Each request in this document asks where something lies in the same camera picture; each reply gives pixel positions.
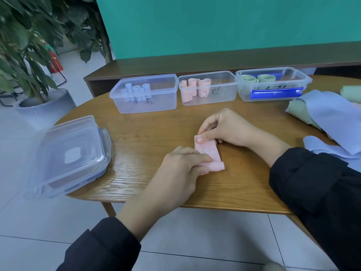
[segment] table leg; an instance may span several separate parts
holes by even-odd
[[[298,227],[301,229],[301,231],[303,233],[305,233],[315,244],[318,245],[319,248],[321,248],[321,246],[318,244],[318,242],[316,242],[316,240],[312,237],[312,235],[310,234],[310,232],[308,232],[308,230],[306,229],[306,227],[303,225],[303,223],[299,220],[299,218],[297,218],[295,215],[287,215],[287,217]]]
[[[113,205],[108,202],[102,202],[102,205],[104,207],[104,210],[108,214],[109,217],[115,217],[117,214],[115,213],[115,210],[113,208]]]

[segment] hand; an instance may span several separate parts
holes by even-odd
[[[196,179],[209,171],[200,163],[213,161],[189,147],[164,157],[153,179],[139,195],[127,200],[117,218],[141,241],[158,219],[183,205],[196,189]]]
[[[205,119],[198,131],[197,143],[218,139],[219,142],[226,141],[234,145],[249,147],[252,138],[261,130],[234,111],[225,108]]]

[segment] pink resistance band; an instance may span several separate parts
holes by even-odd
[[[208,154],[213,161],[209,163],[201,163],[200,165],[208,168],[210,172],[216,172],[224,170],[224,163],[221,161],[221,158],[218,153],[217,146],[215,145],[215,140],[211,140],[202,144],[196,142],[198,135],[194,136],[195,149],[204,154]]]

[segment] blue plastic strip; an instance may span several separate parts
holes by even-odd
[[[276,77],[276,81],[281,79],[283,77],[283,73],[282,72],[272,72],[272,73],[265,73],[265,74],[268,74],[268,75],[273,75]],[[261,74],[256,74],[256,75],[252,75],[250,74],[251,76],[254,76],[254,77],[258,77],[258,75],[261,75]]]
[[[250,93],[251,99],[276,99],[276,98],[292,98],[299,97],[304,91],[304,87],[297,88],[282,88],[269,90],[252,90]]]

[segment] person's right hand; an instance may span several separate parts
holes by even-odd
[[[220,142],[223,140],[249,147],[254,135],[260,131],[234,111],[225,108],[205,119],[198,131],[197,143],[218,139]]]

